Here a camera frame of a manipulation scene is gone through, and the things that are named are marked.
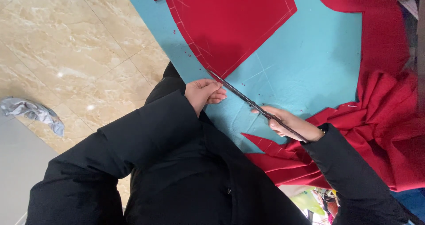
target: red felt fabric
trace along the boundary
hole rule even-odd
[[[324,109],[307,121],[332,123],[390,189],[425,187],[425,117],[417,115],[417,77],[400,72],[408,46],[396,0],[321,1],[333,10],[363,14],[359,102]],[[330,188],[299,142],[278,145],[243,135],[265,152],[247,157],[276,185]]]
[[[297,11],[294,0],[166,1],[194,56],[222,78]]]

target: hand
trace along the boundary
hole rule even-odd
[[[308,123],[307,121],[300,119],[299,117],[291,114],[286,110],[277,109],[271,106],[262,106],[265,111],[270,114],[274,114],[277,118],[281,119],[284,124],[289,128],[295,130],[302,137],[306,138],[310,142],[316,142],[323,137],[324,133],[316,126]],[[293,133],[289,132],[282,125],[274,119],[269,120],[269,127],[274,130],[281,137],[288,136],[296,140],[300,140]]]
[[[199,117],[202,108],[207,104],[217,104],[227,98],[226,90],[221,88],[223,84],[211,79],[201,79],[186,85],[184,96],[193,106]]]

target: jacket sleeve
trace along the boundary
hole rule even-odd
[[[125,224],[118,179],[148,167],[200,129],[179,91],[100,128],[49,162],[30,191],[26,224]]]
[[[344,136],[332,124],[319,128],[326,134],[303,147],[337,191],[340,207],[333,224],[407,223],[388,186]]]

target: scissor handle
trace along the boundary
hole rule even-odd
[[[308,143],[309,142],[306,138],[304,138],[302,135],[300,135],[299,133],[297,133],[295,130],[289,128],[286,124],[283,124],[282,120],[279,119],[277,116],[268,113],[268,116],[266,116],[266,117],[267,117],[267,119],[274,119],[274,120],[276,120],[280,125],[282,125],[289,132],[293,133],[297,138],[299,138],[304,143]]]

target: person's right hand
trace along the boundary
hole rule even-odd
[[[270,114],[274,114],[277,118],[282,120],[283,124],[286,124],[289,128],[295,130],[310,142],[316,142],[324,135],[324,133],[316,126],[308,123],[303,119],[300,119],[299,117],[291,114],[286,110],[274,108],[271,106],[262,106],[261,108]],[[288,136],[293,139],[300,140],[293,133],[285,129],[282,125],[278,124],[278,122],[274,119],[269,120],[269,127],[281,137]]]

